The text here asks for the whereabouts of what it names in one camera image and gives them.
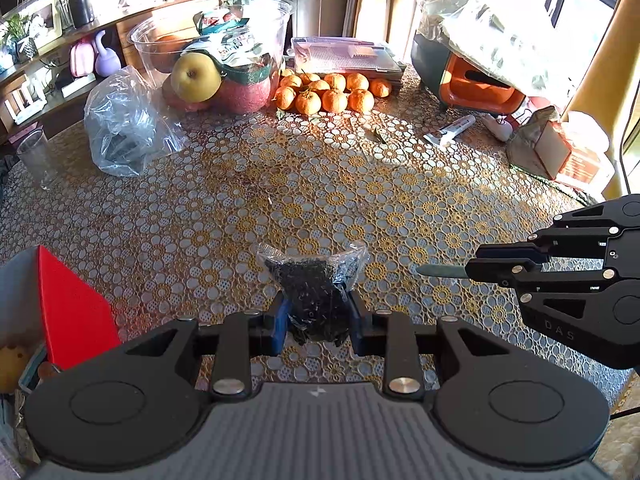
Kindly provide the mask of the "small bag black seeds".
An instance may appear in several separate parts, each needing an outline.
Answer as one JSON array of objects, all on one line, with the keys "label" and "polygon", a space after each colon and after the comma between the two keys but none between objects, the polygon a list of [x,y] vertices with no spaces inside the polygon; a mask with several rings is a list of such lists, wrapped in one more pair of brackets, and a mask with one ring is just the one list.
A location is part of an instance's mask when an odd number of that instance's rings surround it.
[{"label": "small bag black seeds", "polygon": [[268,244],[257,259],[283,292],[288,331],[299,343],[326,341],[339,346],[349,333],[349,294],[369,261],[367,245],[355,242],[331,255],[288,256]]}]

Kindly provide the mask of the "teal nail file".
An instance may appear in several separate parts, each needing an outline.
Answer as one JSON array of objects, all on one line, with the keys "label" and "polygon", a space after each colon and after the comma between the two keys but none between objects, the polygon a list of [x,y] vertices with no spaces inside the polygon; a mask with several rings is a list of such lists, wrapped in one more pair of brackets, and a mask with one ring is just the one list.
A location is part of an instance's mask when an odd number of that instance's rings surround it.
[{"label": "teal nail file", "polygon": [[450,264],[422,264],[416,267],[416,272],[424,276],[434,278],[467,278],[463,266],[450,266]]}]

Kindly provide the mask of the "yellow pig plush toy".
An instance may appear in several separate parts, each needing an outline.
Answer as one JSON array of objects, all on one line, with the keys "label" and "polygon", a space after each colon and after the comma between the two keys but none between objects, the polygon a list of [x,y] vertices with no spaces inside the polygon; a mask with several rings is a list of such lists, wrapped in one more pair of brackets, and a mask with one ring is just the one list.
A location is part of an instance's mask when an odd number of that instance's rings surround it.
[{"label": "yellow pig plush toy", "polygon": [[0,349],[1,394],[14,393],[29,360],[30,352],[24,347],[9,344]]}]

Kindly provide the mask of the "brown paper box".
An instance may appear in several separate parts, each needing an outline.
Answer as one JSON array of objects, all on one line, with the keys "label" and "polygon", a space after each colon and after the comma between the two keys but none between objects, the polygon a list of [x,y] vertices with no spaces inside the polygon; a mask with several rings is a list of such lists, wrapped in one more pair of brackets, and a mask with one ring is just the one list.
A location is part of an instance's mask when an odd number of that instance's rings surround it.
[{"label": "brown paper box", "polygon": [[553,105],[536,110],[517,128],[506,144],[511,166],[553,181],[572,154],[565,139],[560,115]]}]

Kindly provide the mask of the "red white cardboard box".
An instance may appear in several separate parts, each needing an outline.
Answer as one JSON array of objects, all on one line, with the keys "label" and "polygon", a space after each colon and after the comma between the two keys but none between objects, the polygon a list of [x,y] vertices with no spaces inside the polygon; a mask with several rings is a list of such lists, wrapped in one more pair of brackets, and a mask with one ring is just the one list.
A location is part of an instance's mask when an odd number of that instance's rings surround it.
[{"label": "red white cardboard box", "polygon": [[46,346],[67,370],[120,345],[111,306],[43,246],[2,263],[1,344]]}]

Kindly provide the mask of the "white toothpaste tube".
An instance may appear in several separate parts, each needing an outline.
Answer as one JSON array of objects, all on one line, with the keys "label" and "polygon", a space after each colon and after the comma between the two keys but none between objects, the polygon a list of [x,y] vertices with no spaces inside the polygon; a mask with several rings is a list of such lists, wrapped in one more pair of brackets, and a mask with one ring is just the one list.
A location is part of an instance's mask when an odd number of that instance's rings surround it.
[{"label": "white toothpaste tube", "polygon": [[474,115],[465,115],[455,120],[446,127],[439,129],[436,133],[424,133],[424,139],[435,146],[443,148],[449,145],[460,133],[465,132],[476,122]]}]

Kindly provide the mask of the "yellow curtain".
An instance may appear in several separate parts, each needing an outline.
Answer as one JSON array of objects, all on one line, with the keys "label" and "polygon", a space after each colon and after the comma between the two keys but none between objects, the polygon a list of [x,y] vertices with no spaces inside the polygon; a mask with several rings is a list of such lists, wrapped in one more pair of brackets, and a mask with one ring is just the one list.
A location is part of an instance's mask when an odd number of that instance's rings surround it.
[{"label": "yellow curtain", "polygon": [[612,20],[570,110],[590,115],[610,139],[608,159],[615,168],[603,196],[627,193],[620,151],[639,84],[639,0],[618,0]]}]

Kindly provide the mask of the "orange green appliance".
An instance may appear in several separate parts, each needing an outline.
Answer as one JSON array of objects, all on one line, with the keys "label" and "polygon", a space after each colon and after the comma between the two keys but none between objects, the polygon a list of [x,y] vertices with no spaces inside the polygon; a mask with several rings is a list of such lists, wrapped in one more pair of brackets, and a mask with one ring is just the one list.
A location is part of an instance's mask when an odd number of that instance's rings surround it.
[{"label": "orange green appliance", "polygon": [[482,72],[443,44],[415,34],[411,61],[424,87],[440,106],[461,107],[494,115],[509,115],[525,94]]}]

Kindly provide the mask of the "clear drinking glass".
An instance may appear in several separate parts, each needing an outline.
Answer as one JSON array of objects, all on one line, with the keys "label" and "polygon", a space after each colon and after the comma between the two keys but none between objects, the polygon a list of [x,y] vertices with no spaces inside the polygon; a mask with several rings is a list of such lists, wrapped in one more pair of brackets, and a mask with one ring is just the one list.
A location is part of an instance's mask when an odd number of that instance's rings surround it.
[{"label": "clear drinking glass", "polygon": [[25,136],[16,152],[35,184],[48,190],[58,177],[58,170],[43,128],[35,128]]}]

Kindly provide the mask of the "clear plastic bag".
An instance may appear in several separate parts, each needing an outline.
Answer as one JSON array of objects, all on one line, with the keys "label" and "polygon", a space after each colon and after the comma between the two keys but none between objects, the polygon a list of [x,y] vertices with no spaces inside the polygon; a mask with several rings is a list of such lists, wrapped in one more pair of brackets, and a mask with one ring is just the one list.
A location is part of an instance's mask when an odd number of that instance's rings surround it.
[{"label": "clear plastic bag", "polygon": [[84,128],[93,163],[115,177],[139,177],[151,162],[182,151],[186,143],[180,116],[132,66],[89,92]]}]

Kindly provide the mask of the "pink plastic tray box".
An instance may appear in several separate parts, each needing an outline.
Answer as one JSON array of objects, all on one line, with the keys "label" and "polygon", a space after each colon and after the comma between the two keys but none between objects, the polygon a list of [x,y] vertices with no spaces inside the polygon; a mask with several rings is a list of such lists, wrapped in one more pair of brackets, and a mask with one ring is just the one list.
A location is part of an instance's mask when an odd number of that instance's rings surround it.
[{"label": "pink plastic tray box", "polygon": [[348,37],[296,37],[291,46],[299,72],[360,73],[368,78],[400,81],[405,69],[385,42]]}]

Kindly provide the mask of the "red net fruit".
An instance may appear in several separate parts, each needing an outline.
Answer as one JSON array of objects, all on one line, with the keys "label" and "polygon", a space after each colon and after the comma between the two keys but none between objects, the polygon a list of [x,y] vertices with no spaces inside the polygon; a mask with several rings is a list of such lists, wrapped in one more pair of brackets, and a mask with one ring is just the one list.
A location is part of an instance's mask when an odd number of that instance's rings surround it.
[{"label": "red net fruit", "polygon": [[242,115],[254,113],[267,106],[271,100],[271,82],[269,78],[256,84],[239,84],[230,78],[224,79],[217,93],[209,100],[188,103],[180,99],[172,90],[170,80],[162,85],[165,102],[175,110],[193,113],[202,110],[218,110],[224,114]]}]

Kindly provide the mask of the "yellow apple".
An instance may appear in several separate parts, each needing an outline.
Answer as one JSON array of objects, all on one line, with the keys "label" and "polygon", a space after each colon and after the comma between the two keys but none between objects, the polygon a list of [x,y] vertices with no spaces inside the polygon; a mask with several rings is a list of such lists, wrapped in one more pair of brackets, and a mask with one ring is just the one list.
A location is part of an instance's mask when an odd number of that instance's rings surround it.
[{"label": "yellow apple", "polygon": [[201,52],[181,55],[170,74],[170,85],[178,98],[201,103],[214,96],[221,86],[219,70],[212,58]]}]

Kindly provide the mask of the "pink pouch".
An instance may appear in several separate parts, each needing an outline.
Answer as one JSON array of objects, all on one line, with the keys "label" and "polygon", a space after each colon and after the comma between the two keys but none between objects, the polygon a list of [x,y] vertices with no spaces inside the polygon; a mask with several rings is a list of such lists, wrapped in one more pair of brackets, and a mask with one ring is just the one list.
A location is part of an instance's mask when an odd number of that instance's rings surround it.
[{"label": "pink pouch", "polygon": [[73,44],[70,48],[70,73],[74,78],[85,77],[93,73],[94,53],[92,40],[84,38]]}]

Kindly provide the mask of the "glass fruit bowl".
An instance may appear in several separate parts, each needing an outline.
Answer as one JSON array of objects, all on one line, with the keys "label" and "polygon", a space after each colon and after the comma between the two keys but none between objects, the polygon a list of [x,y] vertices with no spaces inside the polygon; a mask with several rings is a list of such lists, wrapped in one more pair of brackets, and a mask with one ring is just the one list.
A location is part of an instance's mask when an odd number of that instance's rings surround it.
[{"label": "glass fruit bowl", "polygon": [[256,84],[269,78],[272,100],[292,11],[290,0],[191,0],[153,11],[128,40],[160,91],[180,56],[194,51],[214,60],[221,80]]}]

